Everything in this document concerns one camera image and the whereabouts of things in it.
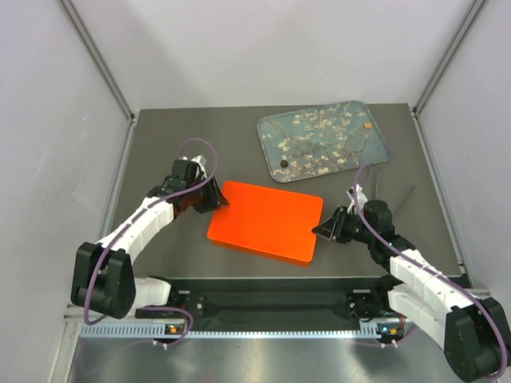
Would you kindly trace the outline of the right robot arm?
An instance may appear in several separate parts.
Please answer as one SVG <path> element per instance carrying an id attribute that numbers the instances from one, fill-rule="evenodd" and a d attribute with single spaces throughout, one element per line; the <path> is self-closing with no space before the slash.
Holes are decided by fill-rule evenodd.
<path id="1" fill-rule="evenodd" d="M 337 207 L 313 233 L 336 243 L 367 246 L 386 270 L 371 293 L 381 315 L 409 318 L 443 351 L 464 382 L 498 378 L 510 366 L 510 328 L 494 298 L 479 299 L 432 267 L 410 241 L 398 235 L 388 205 L 370 200 Z"/>

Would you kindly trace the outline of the orange box lid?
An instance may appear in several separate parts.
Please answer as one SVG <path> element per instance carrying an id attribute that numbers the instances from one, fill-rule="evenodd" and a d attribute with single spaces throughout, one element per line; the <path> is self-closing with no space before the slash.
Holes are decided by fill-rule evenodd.
<path id="1" fill-rule="evenodd" d="M 222 193 L 228 206 L 212 217 L 208 239 L 213 244 L 280 262 L 311 263 L 321 197 L 232 180 L 224 183 Z"/>

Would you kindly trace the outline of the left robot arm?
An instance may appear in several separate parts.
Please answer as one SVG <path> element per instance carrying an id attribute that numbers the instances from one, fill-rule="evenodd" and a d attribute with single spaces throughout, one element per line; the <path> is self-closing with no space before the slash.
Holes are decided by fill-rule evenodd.
<path id="1" fill-rule="evenodd" d="M 79 246 L 70 294 L 75 306 L 116 319 L 148 306 L 167 317 L 179 311 L 181 298 L 172 292 L 172 284 L 135 277 L 133 264 L 151 240 L 189 208 L 204 214 L 228 205 L 212 176 L 187 183 L 181 191 L 171 189 L 183 184 L 167 177 L 115 231 Z"/>

